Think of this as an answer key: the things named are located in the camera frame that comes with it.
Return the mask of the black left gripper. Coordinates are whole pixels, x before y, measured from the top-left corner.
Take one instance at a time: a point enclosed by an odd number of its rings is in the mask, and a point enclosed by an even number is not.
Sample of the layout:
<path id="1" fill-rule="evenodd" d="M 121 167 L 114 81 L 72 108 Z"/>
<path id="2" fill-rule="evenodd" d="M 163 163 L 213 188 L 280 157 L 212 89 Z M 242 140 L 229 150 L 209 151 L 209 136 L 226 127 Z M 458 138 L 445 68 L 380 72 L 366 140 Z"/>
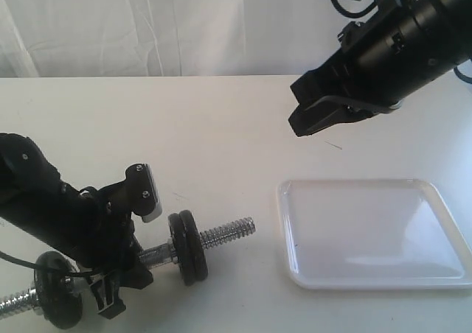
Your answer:
<path id="1" fill-rule="evenodd" d="M 144 289 L 153 283 L 153 275 L 138 258 L 142 247 L 134 236 L 133 203 L 125 187 L 89 186 L 81 190 L 81 195 L 89 201 L 94 213 L 81 233 L 80 256 L 76 262 L 103 273 L 92 276 L 88 285 L 98 314 L 113 319 L 126 310 L 119 296 L 120 285 Z"/>

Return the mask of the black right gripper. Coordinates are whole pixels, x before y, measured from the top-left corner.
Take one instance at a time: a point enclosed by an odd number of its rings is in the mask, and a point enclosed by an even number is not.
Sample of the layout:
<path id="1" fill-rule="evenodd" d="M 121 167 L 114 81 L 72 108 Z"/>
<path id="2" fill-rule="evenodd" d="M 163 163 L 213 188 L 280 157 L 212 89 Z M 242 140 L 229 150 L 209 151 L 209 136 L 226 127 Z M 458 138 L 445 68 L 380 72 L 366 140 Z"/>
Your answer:
<path id="1" fill-rule="evenodd" d="M 457 3 L 402 1 L 344 32 L 340 49 L 291 85 L 298 137 L 387 114 L 457 67 Z"/>

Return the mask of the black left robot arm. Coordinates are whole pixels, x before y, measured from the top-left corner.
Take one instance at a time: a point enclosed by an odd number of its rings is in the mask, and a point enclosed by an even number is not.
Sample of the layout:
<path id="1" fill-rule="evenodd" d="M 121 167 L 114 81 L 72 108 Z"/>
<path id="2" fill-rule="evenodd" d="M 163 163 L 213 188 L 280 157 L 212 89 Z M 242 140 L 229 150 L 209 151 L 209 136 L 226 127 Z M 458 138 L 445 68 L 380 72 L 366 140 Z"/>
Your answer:
<path id="1" fill-rule="evenodd" d="M 32 139 L 1 134 L 1 217 L 75 260 L 88 280 L 103 279 L 111 290 L 106 318 L 124 309 L 120 287 L 142 290 L 153 283 L 139 259 L 131 216 L 150 222 L 160 211 L 147 164 L 129 166 L 118 183 L 77 190 Z"/>

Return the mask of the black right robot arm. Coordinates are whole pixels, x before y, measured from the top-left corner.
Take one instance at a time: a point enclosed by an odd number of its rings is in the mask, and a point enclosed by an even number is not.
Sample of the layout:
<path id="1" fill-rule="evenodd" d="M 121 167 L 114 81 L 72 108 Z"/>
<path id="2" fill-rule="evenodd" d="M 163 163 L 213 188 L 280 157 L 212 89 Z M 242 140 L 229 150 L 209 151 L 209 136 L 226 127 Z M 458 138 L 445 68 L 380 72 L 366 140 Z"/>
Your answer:
<path id="1" fill-rule="evenodd" d="M 291 85 L 297 136 L 396 111 L 471 58 L 471 0 L 372 0 L 348 17 L 339 49 Z"/>

